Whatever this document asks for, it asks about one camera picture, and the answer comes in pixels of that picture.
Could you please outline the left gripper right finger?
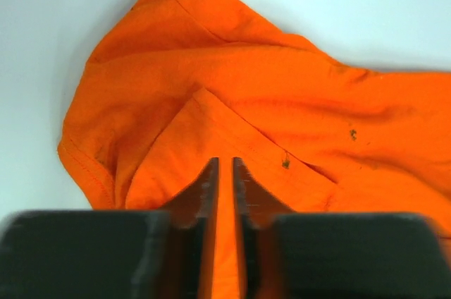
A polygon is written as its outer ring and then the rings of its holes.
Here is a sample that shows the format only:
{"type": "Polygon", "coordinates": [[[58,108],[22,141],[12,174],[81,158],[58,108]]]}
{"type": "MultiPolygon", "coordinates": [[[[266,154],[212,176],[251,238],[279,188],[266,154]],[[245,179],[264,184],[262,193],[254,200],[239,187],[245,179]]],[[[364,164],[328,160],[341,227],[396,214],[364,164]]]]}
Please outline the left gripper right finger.
{"type": "Polygon", "coordinates": [[[404,212],[300,213],[233,160],[241,298],[449,298],[449,238],[404,212]]]}

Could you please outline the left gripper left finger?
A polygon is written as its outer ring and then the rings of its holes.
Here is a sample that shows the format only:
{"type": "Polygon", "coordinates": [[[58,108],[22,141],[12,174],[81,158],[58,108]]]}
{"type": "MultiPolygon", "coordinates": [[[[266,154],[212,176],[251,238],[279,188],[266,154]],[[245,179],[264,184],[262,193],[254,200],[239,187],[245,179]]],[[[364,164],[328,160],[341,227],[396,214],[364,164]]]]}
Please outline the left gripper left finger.
{"type": "Polygon", "coordinates": [[[16,212],[1,224],[2,298],[210,298],[218,160],[155,210],[16,212]]]}

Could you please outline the orange t shirt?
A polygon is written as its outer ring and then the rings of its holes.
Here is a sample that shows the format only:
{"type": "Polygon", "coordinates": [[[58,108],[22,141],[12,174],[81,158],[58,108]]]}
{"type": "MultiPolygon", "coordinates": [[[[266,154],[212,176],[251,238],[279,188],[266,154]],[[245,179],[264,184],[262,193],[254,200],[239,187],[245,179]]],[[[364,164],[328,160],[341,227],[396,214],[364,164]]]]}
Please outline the orange t shirt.
{"type": "Polygon", "coordinates": [[[97,45],[62,164],[155,209],[220,159],[214,298],[237,298],[232,159],[299,212],[417,212],[450,237],[450,75],[345,65],[239,0],[138,0],[97,45]]]}

